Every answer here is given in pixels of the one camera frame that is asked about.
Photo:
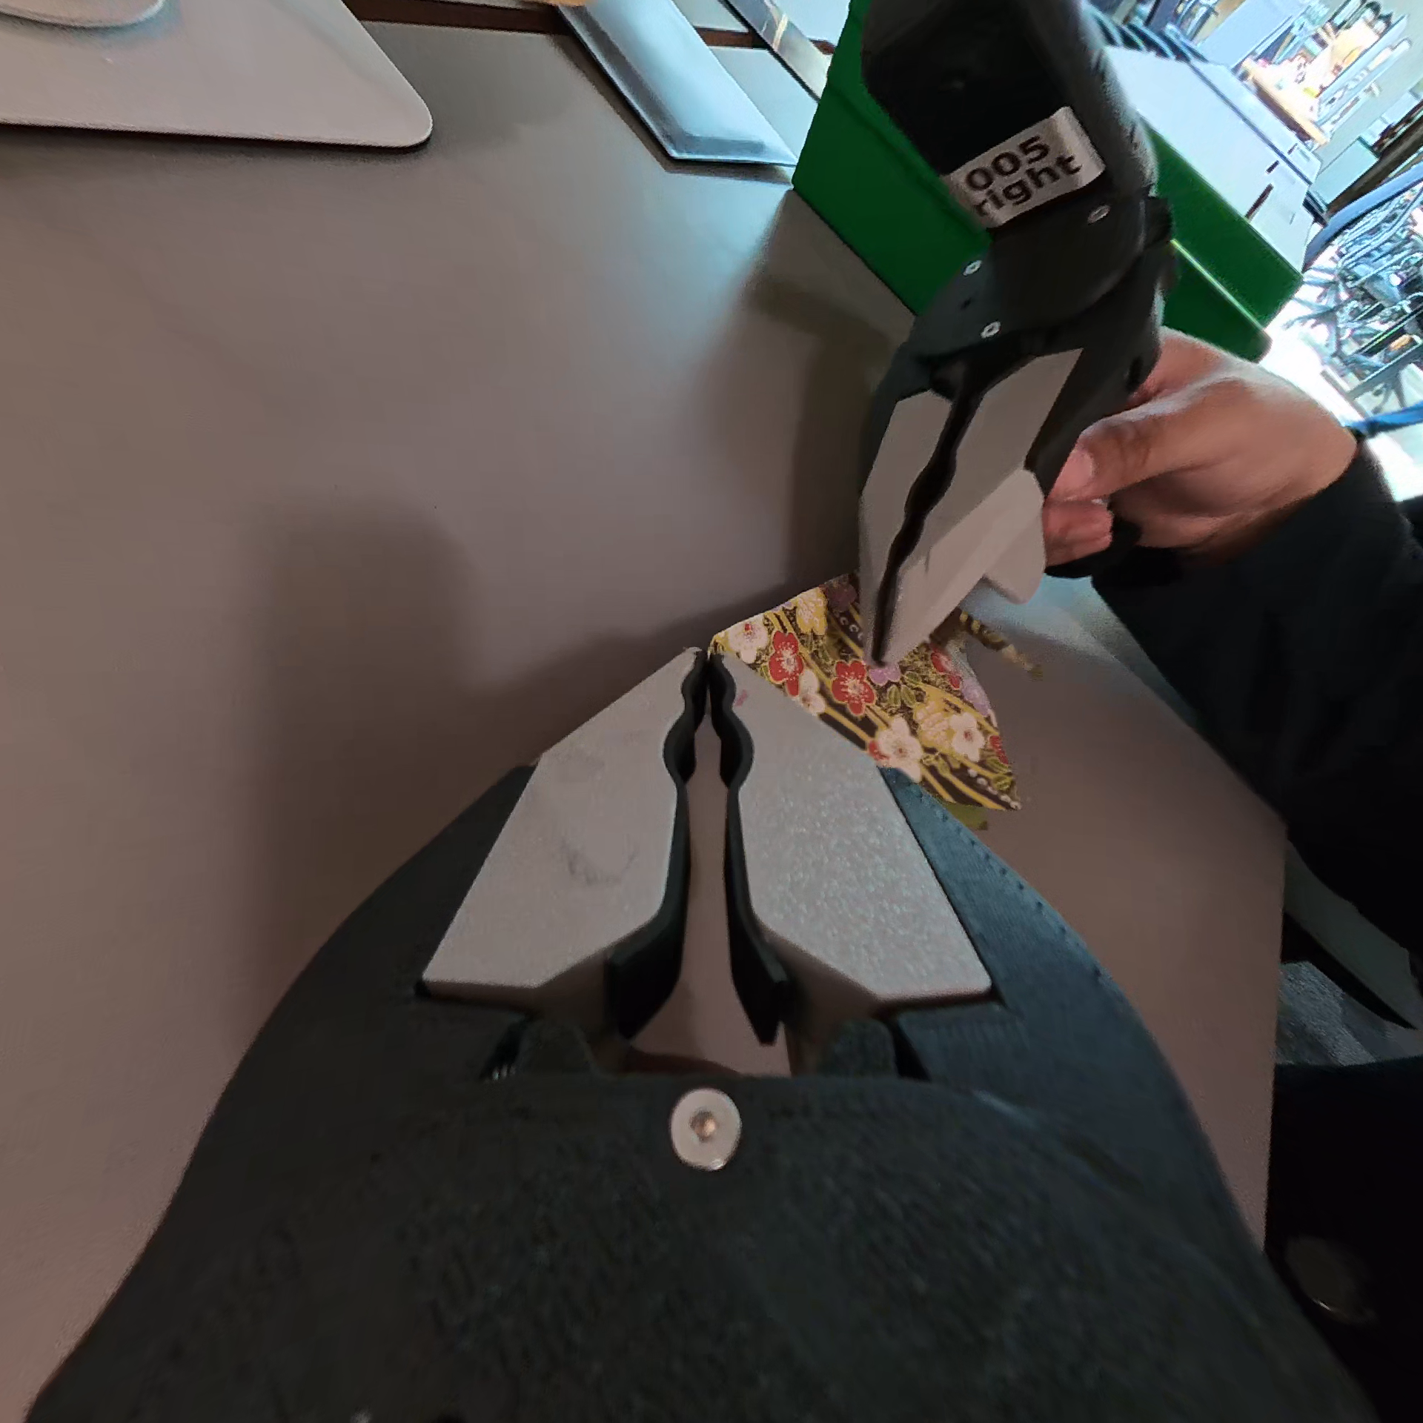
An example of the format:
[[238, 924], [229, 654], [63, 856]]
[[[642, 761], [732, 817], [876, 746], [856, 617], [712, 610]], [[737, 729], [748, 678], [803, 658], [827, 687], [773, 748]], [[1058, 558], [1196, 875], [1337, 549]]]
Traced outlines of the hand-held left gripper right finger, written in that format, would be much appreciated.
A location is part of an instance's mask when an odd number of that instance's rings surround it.
[[878, 766], [734, 656], [707, 663], [731, 968], [758, 1041], [980, 1003], [991, 976]]

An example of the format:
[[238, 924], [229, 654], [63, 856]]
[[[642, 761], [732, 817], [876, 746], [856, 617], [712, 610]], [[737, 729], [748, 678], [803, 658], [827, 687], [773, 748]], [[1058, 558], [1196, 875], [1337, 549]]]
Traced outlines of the green plastic box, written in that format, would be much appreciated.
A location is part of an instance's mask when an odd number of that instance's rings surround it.
[[[868, 4], [849, 4], [829, 80], [795, 168], [795, 192], [912, 312], [985, 234], [871, 100], [861, 75]], [[1198, 65], [1110, 48], [1144, 119], [1173, 217], [1178, 278], [1164, 324], [1257, 361], [1305, 277], [1307, 178]]]

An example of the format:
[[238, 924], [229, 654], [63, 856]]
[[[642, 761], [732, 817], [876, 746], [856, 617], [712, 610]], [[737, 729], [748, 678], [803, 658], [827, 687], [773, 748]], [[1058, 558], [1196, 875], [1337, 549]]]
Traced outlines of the person's dark clothing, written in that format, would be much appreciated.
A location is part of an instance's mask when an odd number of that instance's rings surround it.
[[1422, 1059], [1281, 1066], [1268, 1256], [1381, 1420], [1422, 1420]]

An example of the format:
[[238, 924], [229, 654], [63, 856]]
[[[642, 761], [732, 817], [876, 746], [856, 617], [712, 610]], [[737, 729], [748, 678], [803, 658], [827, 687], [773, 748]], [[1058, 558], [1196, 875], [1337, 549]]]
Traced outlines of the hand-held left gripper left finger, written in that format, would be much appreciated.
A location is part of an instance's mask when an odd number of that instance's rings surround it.
[[590, 1039], [648, 1027], [683, 969], [705, 693], [707, 654], [685, 649], [543, 754], [422, 975], [431, 995]]

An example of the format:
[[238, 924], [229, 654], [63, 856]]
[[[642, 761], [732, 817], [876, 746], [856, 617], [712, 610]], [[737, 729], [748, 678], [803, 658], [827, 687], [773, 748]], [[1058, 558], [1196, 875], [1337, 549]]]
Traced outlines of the white rounded mat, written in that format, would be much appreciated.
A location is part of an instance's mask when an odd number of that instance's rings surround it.
[[339, 2], [4, 2], [2, 121], [388, 151], [434, 131]]

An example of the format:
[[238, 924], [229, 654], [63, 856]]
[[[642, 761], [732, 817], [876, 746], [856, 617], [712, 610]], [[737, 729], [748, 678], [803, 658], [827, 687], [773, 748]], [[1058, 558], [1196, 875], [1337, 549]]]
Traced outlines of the person's right forearm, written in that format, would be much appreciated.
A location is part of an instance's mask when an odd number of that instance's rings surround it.
[[1139, 548], [1095, 578], [1308, 870], [1422, 969], [1420, 502], [1373, 453], [1218, 563]]

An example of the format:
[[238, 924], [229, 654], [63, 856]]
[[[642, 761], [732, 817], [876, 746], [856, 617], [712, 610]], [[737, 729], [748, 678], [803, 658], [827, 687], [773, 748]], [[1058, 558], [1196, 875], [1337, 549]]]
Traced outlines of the floral patterned origami paper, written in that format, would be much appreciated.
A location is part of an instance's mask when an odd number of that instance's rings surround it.
[[773, 685], [824, 727], [932, 795], [973, 831], [1022, 809], [1003, 731], [969, 651], [1041, 668], [966, 610], [890, 665], [869, 656], [861, 593], [844, 575], [719, 632], [710, 653]]

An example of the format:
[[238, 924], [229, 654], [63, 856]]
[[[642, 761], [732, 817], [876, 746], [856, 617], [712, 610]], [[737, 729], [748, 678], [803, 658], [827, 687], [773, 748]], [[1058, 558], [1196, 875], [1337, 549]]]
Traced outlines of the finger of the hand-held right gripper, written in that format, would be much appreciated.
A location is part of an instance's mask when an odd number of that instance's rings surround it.
[[[900, 575], [927, 517], [942, 510], [954, 532], [954, 580], [939, 605], [946, 615], [934, 629], [873, 626], [876, 665], [890, 665], [927, 641], [983, 580], [997, 582], [1007, 597], [1019, 602], [1037, 590], [1044, 575], [1044, 495], [1029, 468], [1029, 453], [1080, 356], [1076, 348], [1027, 360], [978, 397], [951, 400], [941, 395], [951, 404], [949, 422], [932, 463], [914, 487], [888, 568], [892, 578]], [[886, 426], [897, 404], [919, 394], [936, 392], [925, 387], [890, 402]]]
[[892, 548], [905, 527], [914, 487], [932, 463], [949, 422], [951, 404], [919, 394], [897, 404], [859, 499], [859, 607], [876, 629], [934, 629], [954, 580], [956, 534], [934, 510], [897, 578]]

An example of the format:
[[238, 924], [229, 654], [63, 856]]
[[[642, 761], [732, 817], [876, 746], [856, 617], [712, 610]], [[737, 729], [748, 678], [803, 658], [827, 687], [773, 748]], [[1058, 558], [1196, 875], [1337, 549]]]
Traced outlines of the person's right hand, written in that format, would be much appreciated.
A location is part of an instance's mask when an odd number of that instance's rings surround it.
[[1113, 522], [1139, 546], [1224, 561], [1339, 482], [1359, 439], [1286, 380], [1181, 333], [1127, 410], [1078, 439], [1044, 500], [1047, 571], [1108, 551]]

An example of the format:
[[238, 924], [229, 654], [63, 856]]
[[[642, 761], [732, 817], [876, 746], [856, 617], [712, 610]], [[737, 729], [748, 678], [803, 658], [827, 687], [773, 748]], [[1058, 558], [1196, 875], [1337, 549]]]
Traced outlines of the silver metal tray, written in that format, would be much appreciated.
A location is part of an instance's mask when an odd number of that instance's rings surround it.
[[793, 168], [795, 155], [673, 2], [559, 7], [670, 160]]

